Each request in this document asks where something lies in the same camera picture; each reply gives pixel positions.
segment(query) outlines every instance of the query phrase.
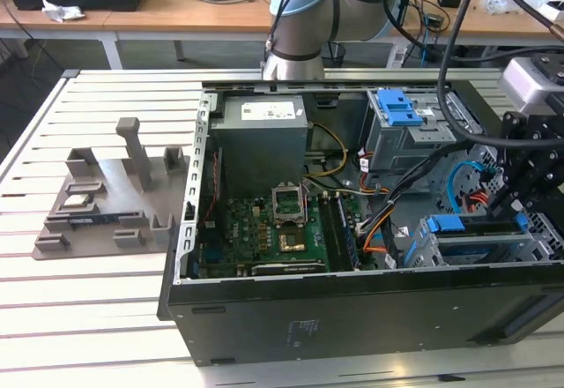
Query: desk leg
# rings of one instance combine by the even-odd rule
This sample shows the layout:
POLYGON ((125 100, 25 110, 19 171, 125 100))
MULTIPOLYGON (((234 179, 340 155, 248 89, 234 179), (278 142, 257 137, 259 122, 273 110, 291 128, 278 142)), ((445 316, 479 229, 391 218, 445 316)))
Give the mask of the desk leg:
MULTIPOLYGON (((482 54, 480 55, 480 57, 488 57, 491 56, 492 54, 494 54, 497 51, 497 46, 485 46, 484 47, 484 51, 482 51, 482 54)), ((491 68, 492 64, 491 62, 482 62, 480 64, 481 68, 491 68)))
POLYGON ((407 49, 410 46, 408 40, 402 39, 394 41, 393 46, 391 46, 390 55, 388 56, 388 64, 386 64, 387 69, 398 69, 404 64, 404 58, 407 54, 407 49))
POLYGON ((112 70, 121 70, 122 59, 120 59, 120 45, 118 40, 101 40, 106 50, 106 57, 108 58, 109 67, 112 70))
POLYGON ((27 59, 29 57, 29 53, 27 52, 27 48, 24 45, 23 40, 6 40, 6 43, 10 46, 10 50, 18 57, 18 59, 27 59))
POLYGON ((182 61, 184 57, 184 47, 182 46, 182 41, 174 42, 174 51, 176 52, 176 60, 182 61))

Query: wooden desk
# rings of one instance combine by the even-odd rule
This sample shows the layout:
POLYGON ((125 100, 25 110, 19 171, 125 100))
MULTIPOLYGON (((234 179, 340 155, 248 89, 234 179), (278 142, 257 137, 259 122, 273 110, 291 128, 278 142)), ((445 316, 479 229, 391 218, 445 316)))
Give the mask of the wooden desk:
MULTIPOLYGON (((459 44, 538 46, 553 41, 548 31, 530 16, 516 12, 493 16, 485 11, 481 1, 472 0, 458 36, 459 44)), ((174 41, 177 58, 182 60, 182 41, 264 41, 271 26, 268 5, 263 0, 232 5, 207 4, 197 0, 143 0, 135 12, 87 11, 86 19, 63 24, 48 20, 39 11, 17 11, 12 3, 10 7, 36 38, 102 42, 112 69, 122 69, 119 41, 174 41)), ((427 11, 432 8, 426 5, 427 11)), ((451 22, 454 22, 458 9, 447 11, 451 22)), ((407 12, 404 27, 414 35, 419 31, 419 15, 413 8, 407 12)), ((448 35, 449 30, 437 43, 445 43, 448 35)), ((18 39, 22 36, 21 30, 0 8, 0 37, 18 39)), ((371 42, 393 45, 389 67, 397 66, 394 57, 409 45, 395 30, 371 42)))
POLYGON ((263 0, 222 5, 198 0, 143 0, 139 10, 134 13, 112 12, 104 27, 116 31, 266 34, 271 28, 268 7, 263 0))

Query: white paper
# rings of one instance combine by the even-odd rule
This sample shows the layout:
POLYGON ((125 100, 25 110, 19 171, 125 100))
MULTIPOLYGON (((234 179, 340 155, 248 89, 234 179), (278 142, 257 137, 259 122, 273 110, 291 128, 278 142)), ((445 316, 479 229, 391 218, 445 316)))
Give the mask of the white paper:
POLYGON ((85 17, 85 14, 80 10, 78 6, 63 7, 56 4, 52 4, 47 0, 43 0, 43 9, 41 11, 45 15, 55 22, 63 23, 65 20, 81 19, 85 17))
POLYGON ((295 119, 291 101, 274 101, 243 103, 241 106, 241 120, 243 121, 270 121, 279 119, 295 119))

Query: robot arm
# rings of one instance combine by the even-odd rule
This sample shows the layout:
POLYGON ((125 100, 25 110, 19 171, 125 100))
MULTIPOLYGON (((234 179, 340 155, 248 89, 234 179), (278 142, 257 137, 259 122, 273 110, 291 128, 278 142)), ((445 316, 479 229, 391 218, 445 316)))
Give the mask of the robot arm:
MULTIPOLYGON (((388 23, 382 1, 291 0, 268 42, 263 79, 323 79, 322 45, 327 41, 369 40, 388 23)), ((276 15, 281 0, 271 1, 276 15)))

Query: green circuit board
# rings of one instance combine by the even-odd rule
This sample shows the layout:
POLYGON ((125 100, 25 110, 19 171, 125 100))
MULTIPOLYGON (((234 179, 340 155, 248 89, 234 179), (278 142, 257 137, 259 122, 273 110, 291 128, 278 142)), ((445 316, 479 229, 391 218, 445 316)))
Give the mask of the green circuit board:
MULTIPOLYGON (((299 211, 292 196, 277 199, 279 213, 299 211)), ((353 226, 360 217, 360 205, 355 196, 344 196, 343 200, 347 219, 353 226)), ((324 271, 330 272, 318 206, 316 196, 307 197, 305 224, 277 226, 271 198, 230 198, 220 229, 221 239, 202 245, 201 276, 250 276, 254 265, 293 261, 323 264, 324 271)))

